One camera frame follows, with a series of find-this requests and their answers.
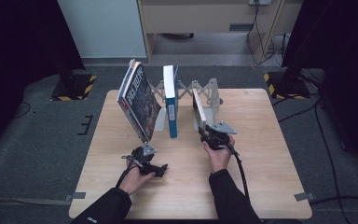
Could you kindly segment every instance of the wooden table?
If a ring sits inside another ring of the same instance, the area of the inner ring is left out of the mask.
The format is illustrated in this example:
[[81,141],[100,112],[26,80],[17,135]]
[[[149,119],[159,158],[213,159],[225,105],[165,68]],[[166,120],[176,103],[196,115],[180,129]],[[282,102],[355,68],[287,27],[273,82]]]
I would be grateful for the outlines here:
[[[266,91],[222,89],[219,93],[224,102],[216,120],[223,120],[238,132],[234,135],[235,148],[240,153],[252,206],[259,217],[311,217],[308,201],[295,199],[294,195],[304,190]],[[142,144],[116,96],[117,91],[107,94],[76,188],[76,192],[86,192],[86,197],[73,199],[70,217],[76,217],[115,186],[126,168],[121,156],[131,154]],[[194,129],[189,95],[179,101],[178,137],[171,139],[168,128],[165,130],[153,135],[150,145],[158,152],[151,162],[157,166],[168,163],[168,170],[162,178],[154,178],[131,195],[132,207],[127,218],[217,218],[208,182],[208,155]],[[234,157],[228,170],[243,191]]]

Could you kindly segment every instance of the human hand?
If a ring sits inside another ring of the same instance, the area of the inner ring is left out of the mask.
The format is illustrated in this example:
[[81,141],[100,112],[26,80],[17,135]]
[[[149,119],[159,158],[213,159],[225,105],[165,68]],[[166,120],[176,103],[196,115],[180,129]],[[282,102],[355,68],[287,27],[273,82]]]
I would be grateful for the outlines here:
[[151,180],[155,174],[156,173],[152,172],[148,175],[141,175],[139,167],[136,164],[132,164],[129,172],[124,177],[119,188],[126,191],[129,195],[132,195],[145,183]]
[[[227,136],[229,138],[229,143],[234,146],[234,138],[231,136],[231,134],[228,134]],[[231,150],[227,147],[219,150],[212,150],[207,142],[204,141],[202,143],[204,145],[205,151],[208,153],[212,173],[214,174],[219,170],[227,169],[229,159],[231,158]]]

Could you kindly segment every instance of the book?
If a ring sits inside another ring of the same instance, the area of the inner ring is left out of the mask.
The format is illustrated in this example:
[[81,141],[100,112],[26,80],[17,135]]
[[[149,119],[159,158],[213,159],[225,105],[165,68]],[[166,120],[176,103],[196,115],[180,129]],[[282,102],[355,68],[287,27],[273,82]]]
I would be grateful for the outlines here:
[[199,93],[197,88],[193,87],[193,112],[194,112],[194,119],[195,119],[195,129],[198,130],[199,127],[205,130],[206,126],[206,116],[205,112],[202,107],[202,103],[199,97]]
[[170,137],[178,136],[177,131],[177,113],[179,106],[178,74],[177,67],[173,72],[173,65],[163,67],[165,106],[167,108],[168,125],[170,127]]
[[130,62],[117,95],[117,102],[142,142],[152,139],[161,106],[154,96],[140,62]]

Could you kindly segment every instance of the white wall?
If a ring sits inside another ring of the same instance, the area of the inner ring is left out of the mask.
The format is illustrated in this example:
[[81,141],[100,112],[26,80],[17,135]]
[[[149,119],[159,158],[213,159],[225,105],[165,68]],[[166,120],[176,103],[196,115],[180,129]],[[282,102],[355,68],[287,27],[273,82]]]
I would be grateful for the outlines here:
[[146,58],[136,0],[58,0],[82,58]]

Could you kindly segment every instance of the black jacket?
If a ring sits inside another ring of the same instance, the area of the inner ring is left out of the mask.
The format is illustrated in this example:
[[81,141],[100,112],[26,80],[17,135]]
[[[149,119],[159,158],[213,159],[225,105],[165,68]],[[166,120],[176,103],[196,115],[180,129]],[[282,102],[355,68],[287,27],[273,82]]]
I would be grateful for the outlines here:
[[[220,223],[262,223],[246,197],[234,183],[228,170],[221,170],[209,177],[214,205]],[[89,208],[76,217],[72,224],[117,224],[128,214],[130,196],[121,189],[110,189]]]

